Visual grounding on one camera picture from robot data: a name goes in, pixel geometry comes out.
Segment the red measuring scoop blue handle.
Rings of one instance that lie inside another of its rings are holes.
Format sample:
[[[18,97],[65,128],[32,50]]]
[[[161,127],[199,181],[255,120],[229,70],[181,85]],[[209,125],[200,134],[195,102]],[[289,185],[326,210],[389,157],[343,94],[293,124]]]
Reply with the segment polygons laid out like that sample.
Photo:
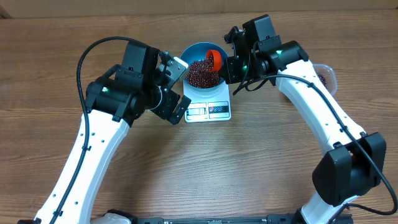
[[[206,53],[206,59],[208,58],[213,59],[213,65],[210,71],[218,72],[221,69],[223,62],[220,52],[217,50],[210,49]]]

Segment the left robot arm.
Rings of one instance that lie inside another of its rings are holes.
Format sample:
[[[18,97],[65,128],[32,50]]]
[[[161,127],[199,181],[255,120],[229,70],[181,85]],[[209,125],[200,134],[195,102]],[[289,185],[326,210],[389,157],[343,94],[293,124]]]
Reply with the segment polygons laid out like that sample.
[[[167,51],[130,39],[123,61],[81,87],[76,82],[83,114],[72,151],[62,173],[31,223],[91,223],[98,189],[116,149],[133,122],[150,110],[162,120],[178,124],[191,100],[172,91],[188,64]]]

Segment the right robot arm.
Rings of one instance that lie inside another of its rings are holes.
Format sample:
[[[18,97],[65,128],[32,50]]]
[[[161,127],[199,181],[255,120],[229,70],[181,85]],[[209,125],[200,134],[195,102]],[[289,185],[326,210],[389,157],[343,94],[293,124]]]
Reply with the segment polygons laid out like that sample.
[[[272,83],[298,109],[323,155],[312,174],[313,197],[293,214],[269,215],[267,223],[351,223],[342,211],[386,181],[384,138],[368,134],[342,110],[306,51],[294,40],[282,42],[268,15],[233,27],[224,41],[234,51],[219,72],[225,82],[247,91]]]

